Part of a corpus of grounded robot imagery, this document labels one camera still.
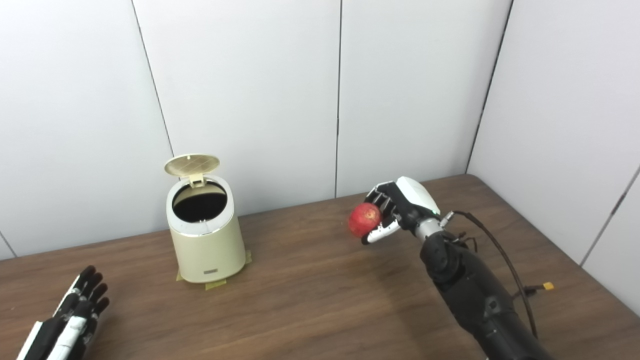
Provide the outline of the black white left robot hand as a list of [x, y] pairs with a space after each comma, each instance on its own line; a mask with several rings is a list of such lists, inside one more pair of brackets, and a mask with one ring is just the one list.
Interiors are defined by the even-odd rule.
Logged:
[[82, 360], [110, 305], [108, 285], [94, 265], [84, 268], [51, 317], [37, 321], [20, 349], [19, 360]]

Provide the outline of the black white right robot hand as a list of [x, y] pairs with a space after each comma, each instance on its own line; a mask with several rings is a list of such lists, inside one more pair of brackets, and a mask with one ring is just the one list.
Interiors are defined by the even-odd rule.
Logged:
[[434, 234], [444, 231], [441, 210], [423, 185], [413, 178], [377, 184], [365, 197], [364, 203], [375, 206], [381, 222], [361, 235], [361, 243], [369, 245], [398, 230], [409, 231], [421, 244]]

